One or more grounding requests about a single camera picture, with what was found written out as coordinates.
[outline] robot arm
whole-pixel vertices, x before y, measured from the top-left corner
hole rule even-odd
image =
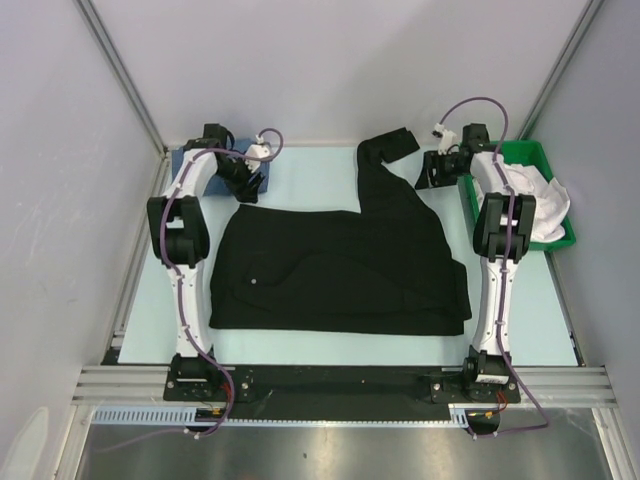
[[[229,140],[233,142],[233,136],[226,128],[205,125],[202,138],[185,145],[182,166],[173,183],[160,197],[147,202],[153,251],[167,267],[173,289],[178,321],[176,353],[181,358],[197,357],[198,350],[209,353],[213,346],[209,306],[203,295],[204,259],[209,255],[210,241],[199,198],[211,177],[219,175],[238,201],[256,203],[264,180],[261,173],[255,173],[259,159],[271,156],[269,147],[258,138],[246,155],[255,160],[233,160],[222,153]],[[165,212],[169,201],[171,208]],[[164,249],[170,263],[162,255],[164,222]]]
[[[437,151],[425,153],[416,188],[454,185],[459,176],[471,174],[486,193],[473,233],[473,248],[480,256],[482,267],[482,297],[478,326],[464,362],[466,388],[482,391],[483,386],[505,386],[513,383],[504,358],[510,358],[511,290],[520,259],[529,248],[535,197],[515,197],[511,239],[507,242],[507,212],[512,189],[503,157],[500,153],[494,156],[496,146],[490,144],[486,127],[481,124],[464,127],[462,142],[453,153],[449,152],[455,135],[439,124],[434,134],[441,138],[441,145]]]

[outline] white cloth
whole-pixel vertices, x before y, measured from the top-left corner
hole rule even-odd
[[[533,219],[531,241],[551,243],[564,237],[564,228],[560,224],[569,211],[570,201],[567,189],[560,185],[555,178],[547,183],[534,166],[525,167],[518,164],[503,164],[503,166],[516,194],[536,197],[536,213]],[[473,186],[476,190],[478,205],[482,206],[484,193],[475,179]]]

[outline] light blue table surface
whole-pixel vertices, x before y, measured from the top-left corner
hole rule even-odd
[[[413,185],[422,154],[389,169]],[[289,147],[271,165],[269,191],[259,205],[296,211],[358,212],[355,148]],[[457,187],[419,192],[442,221],[453,256],[467,267],[473,318],[457,337],[411,337],[354,333],[212,330],[217,359],[226,364],[460,365],[476,329],[480,306],[480,260],[471,248]],[[211,236],[205,278],[224,228],[238,208],[233,198],[206,197],[202,209]],[[205,282],[209,298],[209,282]],[[543,252],[521,261],[511,301],[510,342],[516,365],[577,364],[560,302]],[[120,353],[120,363],[168,363],[175,353],[176,321],[164,267],[147,252]]]

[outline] black garment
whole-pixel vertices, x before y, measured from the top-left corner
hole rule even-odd
[[[211,327],[463,333],[466,269],[436,213],[381,163],[410,153],[399,141],[392,132],[358,146],[361,214],[241,205],[218,249]]]

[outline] blue mat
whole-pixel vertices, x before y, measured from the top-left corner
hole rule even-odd
[[[250,138],[241,138],[236,140],[234,145],[234,149],[239,152],[245,153],[247,149],[251,146],[253,140]],[[180,167],[182,166],[182,154],[183,150],[181,148],[177,148],[171,151],[171,179],[175,179],[176,175],[180,171]],[[265,193],[267,191],[267,187],[269,186],[269,164],[262,163],[260,164],[260,168],[258,168],[258,172],[261,172],[264,175],[264,180],[260,184],[260,188],[258,189],[258,193]],[[233,195],[227,186],[224,183],[224,180],[218,176],[211,177],[209,183],[204,189],[204,196],[207,197],[209,195]]]

